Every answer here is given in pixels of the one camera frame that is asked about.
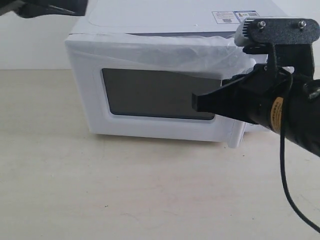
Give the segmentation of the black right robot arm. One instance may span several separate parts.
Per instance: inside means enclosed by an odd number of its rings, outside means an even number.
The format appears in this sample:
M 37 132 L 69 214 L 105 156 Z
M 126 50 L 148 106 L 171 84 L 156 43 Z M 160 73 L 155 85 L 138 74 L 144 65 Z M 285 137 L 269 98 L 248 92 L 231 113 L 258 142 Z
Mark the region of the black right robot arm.
M 285 138 L 320 154 L 320 82 L 280 69 L 276 75 L 265 64 L 247 74 L 225 80 L 222 87 L 192 94 L 192 108 L 280 133 L 285 107 Z

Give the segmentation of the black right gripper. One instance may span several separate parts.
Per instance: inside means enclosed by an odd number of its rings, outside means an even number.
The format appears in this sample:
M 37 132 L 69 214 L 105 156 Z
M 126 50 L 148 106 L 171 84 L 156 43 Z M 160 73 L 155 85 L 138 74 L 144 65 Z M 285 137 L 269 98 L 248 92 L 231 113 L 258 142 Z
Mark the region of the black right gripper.
M 275 74 L 267 66 L 256 66 L 223 79 L 221 87 L 207 93 L 193 93 L 192 108 L 269 130 L 282 128 L 285 98 L 292 85 L 292 73 L 279 68 Z

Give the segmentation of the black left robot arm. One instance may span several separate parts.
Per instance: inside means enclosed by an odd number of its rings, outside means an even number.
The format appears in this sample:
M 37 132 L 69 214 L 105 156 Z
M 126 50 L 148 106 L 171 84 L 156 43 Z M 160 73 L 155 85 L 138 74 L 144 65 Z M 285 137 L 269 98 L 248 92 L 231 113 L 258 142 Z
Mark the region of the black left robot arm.
M 86 14 L 88 0 L 1 0 L 0 15 L 9 12 L 25 19 L 46 15 L 81 17 Z

